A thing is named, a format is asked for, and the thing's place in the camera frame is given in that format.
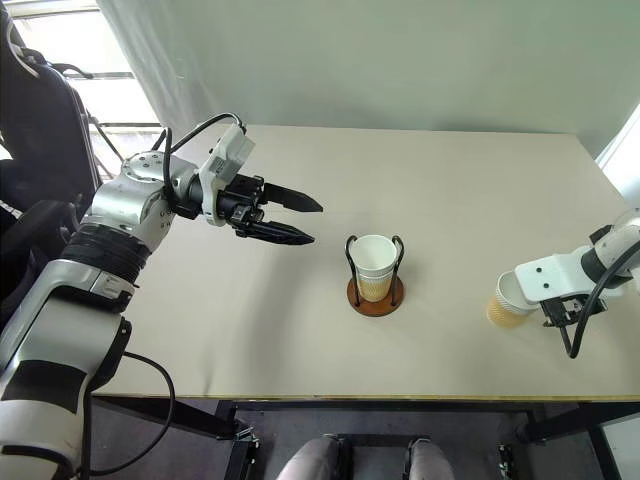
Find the black cable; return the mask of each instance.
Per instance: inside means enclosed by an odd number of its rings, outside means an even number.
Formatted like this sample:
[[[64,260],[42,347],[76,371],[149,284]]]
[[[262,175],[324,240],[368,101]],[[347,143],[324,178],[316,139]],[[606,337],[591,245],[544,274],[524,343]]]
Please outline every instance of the black cable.
[[[162,145],[162,141],[164,140],[164,137],[166,137],[166,136],[167,136],[167,131],[166,130],[162,130],[162,132],[160,133],[160,136],[158,137],[156,142],[153,144],[153,147],[151,147],[151,150],[159,149],[160,145]]]
[[[600,277],[600,279],[596,283],[596,286],[593,287],[593,290],[591,290],[589,297],[587,297],[587,301],[584,303],[584,306],[580,310],[580,313],[578,315],[578,325],[576,327],[576,333],[573,336],[573,344],[569,340],[569,335],[567,334],[566,328],[560,328],[560,334],[562,335],[564,347],[567,350],[567,354],[570,358],[576,358],[578,356],[578,352],[580,351],[580,344],[582,343],[582,336],[584,335],[585,328],[587,328],[587,321],[589,320],[589,317],[591,316],[591,313],[596,306],[600,294],[606,288],[611,279],[618,274],[618,271],[622,268],[622,266],[639,251],[640,242],[636,242],[631,245],[631,247],[629,247],[622,255],[620,255],[618,259],[613,262],[611,266],[607,268],[604,274]]]
[[[82,399],[84,406],[84,433],[82,435],[82,451],[80,452],[80,465],[91,465],[91,394],[87,392]],[[90,480],[89,468],[78,468],[69,480]]]
[[[210,127],[214,123],[218,123],[220,120],[224,120],[225,118],[233,118],[236,121],[236,124],[242,129],[243,132],[247,132],[242,120],[235,113],[221,113],[220,115],[216,115],[215,117],[210,118],[206,122],[198,125],[196,128],[187,133],[184,137],[182,137],[178,143],[176,143],[171,149],[171,153],[175,153],[178,149],[182,148],[185,143],[191,140],[193,137],[202,132],[205,128]]]
[[[164,131],[166,142],[164,145],[164,155],[162,157],[162,181],[164,182],[164,196],[167,198],[169,208],[174,210],[176,204],[175,192],[173,190],[173,184],[171,183],[171,139],[173,138],[173,134],[171,133],[170,127],[165,128]]]
[[[120,152],[118,151],[116,146],[111,142],[111,140],[109,140],[109,137],[100,126],[100,122],[98,122],[98,120],[95,117],[92,117],[91,113],[87,113],[87,116],[89,117],[89,123],[91,123],[94,127],[96,127],[96,130],[98,130],[98,133],[100,134],[104,142],[111,149],[111,151],[116,154],[116,157],[120,159],[120,163],[124,163],[124,157],[120,154]]]
[[[91,475],[94,475],[96,477],[101,477],[103,475],[111,475],[112,473],[119,472],[120,470],[140,460],[147,453],[149,453],[153,447],[155,447],[158,444],[158,442],[162,439],[162,437],[164,437],[164,434],[167,433],[167,430],[169,430],[171,421],[173,420],[173,411],[176,404],[176,391],[173,387],[173,381],[171,381],[171,376],[169,375],[169,372],[167,372],[162,367],[162,365],[154,362],[150,358],[143,357],[142,355],[138,355],[137,353],[124,352],[124,356],[133,358],[135,360],[139,360],[141,362],[146,363],[147,365],[151,365],[153,368],[155,368],[162,374],[165,381],[167,382],[167,386],[169,387],[169,413],[167,414],[167,419],[165,420],[164,425],[162,426],[162,429],[160,430],[156,438],[154,438],[153,442],[151,442],[144,450],[142,450],[142,452],[140,452],[138,455],[133,457],[131,460],[128,460],[116,467],[106,468],[103,470],[93,470],[93,469],[90,470]]]

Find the metal table frame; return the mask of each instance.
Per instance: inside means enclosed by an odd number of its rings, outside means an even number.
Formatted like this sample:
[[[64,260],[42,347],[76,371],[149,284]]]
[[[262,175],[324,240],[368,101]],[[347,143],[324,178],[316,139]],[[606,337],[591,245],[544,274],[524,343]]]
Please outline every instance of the metal table frame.
[[[167,398],[100,395],[94,395],[93,398],[95,403],[102,407],[157,423],[164,423],[169,406]],[[523,413],[527,416],[527,421],[517,429],[516,434],[519,441],[523,443],[546,442],[566,435],[587,432],[591,438],[603,478],[605,480],[620,480],[620,474],[601,425],[640,413],[640,402],[580,402],[576,408],[566,413],[544,418],[543,402],[526,401],[220,400],[213,414],[177,401],[172,427],[214,437],[218,440],[232,441],[233,448],[224,478],[225,480],[245,480],[248,478],[251,465],[255,463],[260,444],[252,434],[250,425],[237,419],[236,414],[241,411],[299,408],[343,411]],[[408,438],[411,437],[407,435],[350,434],[342,436],[348,437],[358,445],[365,446],[406,446]]]

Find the silver robotic arm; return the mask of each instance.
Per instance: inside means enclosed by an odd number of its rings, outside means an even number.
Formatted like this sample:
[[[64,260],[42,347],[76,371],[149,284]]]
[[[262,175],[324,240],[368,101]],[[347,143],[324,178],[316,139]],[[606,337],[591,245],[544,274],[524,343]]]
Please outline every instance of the silver robotic arm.
[[[322,207],[303,193],[239,175],[252,147],[242,125],[233,125],[198,169],[173,155],[168,130],[164,152],[135,155],[96,192],[61,258],[46,266],[0,337],[0,478],[69,478],[83,462],[88,476],[82,445],[89,393],[118,367],[131,333],[121,313],[176,214],[203,214],[241,237],[314,241],[262,221],[260,206],[268,201],[298,211]]]

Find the leg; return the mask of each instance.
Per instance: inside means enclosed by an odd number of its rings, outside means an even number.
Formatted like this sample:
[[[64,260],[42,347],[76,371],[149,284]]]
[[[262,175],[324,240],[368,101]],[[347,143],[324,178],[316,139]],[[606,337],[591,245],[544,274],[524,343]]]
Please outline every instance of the leg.
[[[409,480],[454,480],[451,465],[437,445],[421,438],[410,447]]]
[[[287,462],[277,480],[332,480],[338,467],[339,442],[335,438],[314,438]]]

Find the table leg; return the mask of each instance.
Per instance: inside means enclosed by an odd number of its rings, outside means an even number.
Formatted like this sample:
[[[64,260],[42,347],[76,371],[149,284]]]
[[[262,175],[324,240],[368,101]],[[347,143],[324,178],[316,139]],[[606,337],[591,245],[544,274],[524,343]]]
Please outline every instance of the table leg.
[[[256,452],[259,446],[258,440],[251,436],[234,441],[224,480],[248,479],[251,465],[256,462]]]
[[[607,441],[607,437],[602,431],[602,428],[590,428],[589,437],[591,438],[593,451],[595,452],[596,457],[598,457],[602,478],[604,480],[621,480],[618,465],[616,465],[616,460],[611,453],[609,442]]]
[[[93,396],[101,407],[126,415],[143,418],[156,423],[164,423],[169,410],[168,398],[136,398]],[[230,439],[248,432],[246,424],[235,418],[236,407],[230,400],[221,400],[214,414],[176,401],[171,426],[187,432]]]
[[[640,402],[579,403],[578,408],[561,415],[539,422],[530,420],[518,429],[518,437],[525,443],[552,440],[639,412]]]

